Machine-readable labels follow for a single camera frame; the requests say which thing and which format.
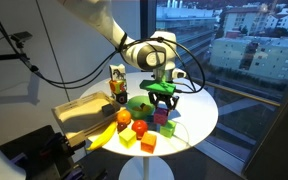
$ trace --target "orange fruit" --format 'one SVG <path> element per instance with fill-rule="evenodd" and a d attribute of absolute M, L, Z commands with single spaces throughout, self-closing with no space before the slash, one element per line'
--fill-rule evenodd
<path fill-rule="evenodd" d="M 118 112 L 117 113 L 117 122 L 130 124 L 131 123 L 131 113 L 126 109 Z"/>

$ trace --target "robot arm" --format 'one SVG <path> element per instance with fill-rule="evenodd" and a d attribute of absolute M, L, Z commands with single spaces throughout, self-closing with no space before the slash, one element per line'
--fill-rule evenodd
<path fill-rule="evenodd" d="M 110 0 L 58 0 L 67 10 L 102 34 L 116 49 L 134 42 L 115 22 Z M 152 37 L 176 41 L 170 32 L 155 32 Z M 153 70 L 158 81 L 172 81 L 175 53 L 157 41 L 141 42 L 122 49 L 124 61 L 141 70 Z"/>

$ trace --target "white wall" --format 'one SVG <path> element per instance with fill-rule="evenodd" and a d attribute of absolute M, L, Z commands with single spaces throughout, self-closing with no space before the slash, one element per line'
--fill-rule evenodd
<path fill-rule="evenodd" d="M 99 33 L 67 12 L 56 0 L 38 0 L 54 52 L 65 81 L 75 80 L 94 70 L 114 49 Z M 139 1 L 114 1 L 113 15 L 120 26 L 134 39 L 140 37 Z M 33 38 L 25 43 L 25 52 L 47 78 L 60 81 L 59 71 L 48 42 L 35 0 L 0 0 L 0 20 L 9 34 L 28 31 Z M 0 54 L 13 53 L 5 41 L 0 42 Z M 110 64 L 123 63 L 117 55 Z M 126 65 L 127 72 L 138 71 Z M 65 91 L 55 88 L 31 73 L 18 60 L 0 61 L 0 144 L 52 125 L 59 126 L 51 108 L 68 101 Z M 95 82 L 108 78 L 108 67 Z M 28 93 L 33 82 L 34 91 Z M 71 100 L 92 84 L 69 90 Z"/>

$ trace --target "building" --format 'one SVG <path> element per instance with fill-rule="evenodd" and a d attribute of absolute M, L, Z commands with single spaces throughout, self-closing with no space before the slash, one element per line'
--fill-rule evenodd
<path fill-rule="evenodd" d="M 189 49 L 195 56 L 204 55 L 214 38 L 216 18 L 213 10 L 157 7 L 156 29 L 175 33 L 176 40 Z M 177 48 L 183 62 L 192 57 Z"/>
<path fill-rule="evenodd" d="M 261 33 L 264 30 L 268 11 L 267 6 L 235 7 L 226 11 L 223 24 L 224 34 L 233 29 L 247 29 L 247 35 Z"/>
<path fill-rule="evenodd" d="M 288 9 L 284 8 L 278 14 L 268 15 L 265 29 L 285 28 L 288 31 Z"/>
<path fill-rule="evenodd" d="M 288 80 L 288 38 L 246 36 L 213 42 L 210 64 L 270 81 Z"/>

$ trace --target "window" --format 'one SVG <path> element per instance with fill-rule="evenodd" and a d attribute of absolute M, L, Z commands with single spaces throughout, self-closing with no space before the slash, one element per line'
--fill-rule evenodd
<path fill-rule="evenodd" d="M 203 12 L 200 16 L 195 13 L 195 17 L 203 19 L 206 24 L 221 25 L 223 29 L 216 30 L 214 32 L 215 35 L 212 33 L 208 34 L 206 29 L 194 26 L 185 32 L 176 31 L 176 28 L 168 28 L 171 27 L 169 24 L 175 22 L 182 23 L 182 28 L 185 27 L 183 23 L 185 18 L 183 17 L 165 19 L 168 16 L 167 14 L 163 14 L 163 17 L 157 17 L 155 20 L 156 23 L 165 22 L 165 30 L 177 33 L 177 41 L 187 47 L 202 62 L 208 82 L 243 93 L 253 94 L 267 101 L 280 103 L 288 87 L 288 74 L 286 74 L 288 73 L 288 43 L 285 43 L 283 38 L 276 38 L 273 32 L 265 32 L 265 23 L 263 22 L 267 22 L 267 25 L 271 25 L 271 27 L 276 26 L 275 22 L 280 23 L 277 26 L 282 27 L 283 23 L 285 25 L 285 21 L 283 19 L 279 21 L 276 19 L 275 21 L 273 17 L 271 17 L 272 20 L 259 19 L 258 17 L 266 16 L 266 14 L 261 14 L 260 12 L 256 14 L 258 17 L 253 16 L 252 19 L 250 18 L 252 15 L 245 12 L 244 15 L 248 18 L 244 19 L 243 24 L 249 24 L 247 27 L 247 36 L 224 38 L 230 35 L 225 33 L 234 28 L 235 18 L 239 19 L 238 24 L 236 24 L 239 25 L 243 17 L 241 13 L 230 14 L 229 9 L 225 9 L 226 6 L 236 6 L 237 11 L 243 11 L 243 7 L 242 5 L 234 4 L 234 1 L 221 2 L 223 3 L 208 1 L 207 5 L 205 3 L 194 3 L 194 8 L 187 10 L 187 13 L 190 11 L 194 12 L 195 10 L 199 13 Z M 187 4 L 185 7 L 188 7 L 189 3 L 191 1 L 183 1 L 183 5 Z M 157 4 L 157 10 L 167 12 L 163 9 L 167 8 L 167 0 L 157 0 Z M 221 18 L 224 18 L 225 21 L 220 21 L 220 23 L 226 24 L 217 23 L 212 13 L 214 9 L 210 7 L 227 10 L 223 11 L 225 14 L 221 14 Z M 205 58 L 204 52 L 208 50 L 211 52 L 211 55 Z M 185 57 L 184 61 L 188 72 L 191 75 L 194 74 L 192 75 L 193 79 L 200 79 L 200 73 L 195 63 L 188 56 Z M 177 66 L 184 69 L 180 63 L 177 63 Z M 208 87 L 208 90 L 210 90 L 209 93 L 214 97 L 220 114 L 216 128 L 205 141 L 214 145 L 214 148 L 226 152 L 238 162 L 246 164 L 249 158 L 254 155 L 252 153 L 256 152 L 254 150 L 257 148 L 257 143 L 262 141 L 261 135 L 265 133 L 265 127 L 273 121 L 271 117 L 278 106 L 274 103 L 264 105 L 262 102 L 250 97 L 213 87 Z M 238 108 L 236 104 L 243 104 L 243 107 Z"/>

